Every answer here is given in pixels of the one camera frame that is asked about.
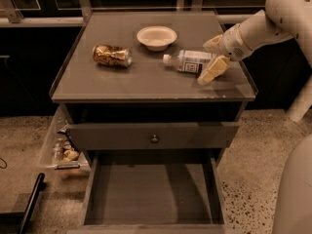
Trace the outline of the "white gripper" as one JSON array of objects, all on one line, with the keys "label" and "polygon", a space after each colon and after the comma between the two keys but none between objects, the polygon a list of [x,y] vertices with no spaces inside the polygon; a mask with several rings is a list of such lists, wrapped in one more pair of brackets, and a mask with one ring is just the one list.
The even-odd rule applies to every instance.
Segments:
[{"label": "white gripper", "polygon": [[207,67],[202,70],[197,79],[200,85],[209,84],[223,74],[230,66],[230,59],[240,61],[253,53],[242,38],[239,23],[226,30],[222,35],[219,34],[205,42],[203,48],[210,53],[222,55],[213,57]]}]

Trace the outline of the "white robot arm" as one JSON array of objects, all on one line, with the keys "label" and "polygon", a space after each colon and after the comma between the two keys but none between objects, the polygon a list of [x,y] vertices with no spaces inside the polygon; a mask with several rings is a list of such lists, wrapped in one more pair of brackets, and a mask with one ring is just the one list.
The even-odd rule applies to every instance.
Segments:
[{"label": "white robot arm", "polygon": [[206,85],[223,74],[232,61],[289,39],[296,41],[312,66],[312,0],[266,0],[263,10],[207,41],[204,48],[214,57],[198,83]]}]

